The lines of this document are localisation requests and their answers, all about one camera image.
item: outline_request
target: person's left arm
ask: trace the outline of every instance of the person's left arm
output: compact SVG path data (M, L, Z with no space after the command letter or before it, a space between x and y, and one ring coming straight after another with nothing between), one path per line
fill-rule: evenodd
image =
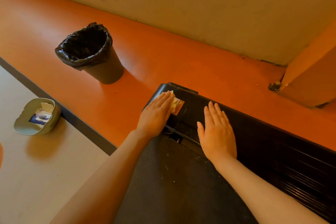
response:
M143 110L137 129L73 195L50 224L112 223L138 158L150 139L164 128L174 97L169 91L162 93Z

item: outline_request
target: wet wipes package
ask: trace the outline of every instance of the wet wipes package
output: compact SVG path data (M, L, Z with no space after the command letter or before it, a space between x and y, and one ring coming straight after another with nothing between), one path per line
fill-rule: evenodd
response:
M35 114L30 118L29 122L36 124L40 128L50 120L54 106L48 103L41 103L41 108L35 111Z

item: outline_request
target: treadmill belt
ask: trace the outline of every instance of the treadmill belt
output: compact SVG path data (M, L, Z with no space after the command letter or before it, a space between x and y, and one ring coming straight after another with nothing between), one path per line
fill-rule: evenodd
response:
M153 138L114 223L258 223L213 164L167 136Z

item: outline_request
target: hand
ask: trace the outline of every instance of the hand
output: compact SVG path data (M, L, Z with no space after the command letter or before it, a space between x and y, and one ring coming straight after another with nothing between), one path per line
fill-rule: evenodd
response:
M170 91L161 93L142 111L136 130L149 139L158 136L170 116L174 98Z
M206 157L216 166L223 158L237 158L236 139L224 111L210 101L209 108L204 107L205 131L197 122L197 131L201 147Z

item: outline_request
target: black trash can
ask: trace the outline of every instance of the black trash can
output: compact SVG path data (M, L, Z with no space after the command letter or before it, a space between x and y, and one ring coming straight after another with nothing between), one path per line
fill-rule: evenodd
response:
M93 22L68 35L55 52L65 64L86 71L103 84L111 84L124 73L112 43L107 28Z

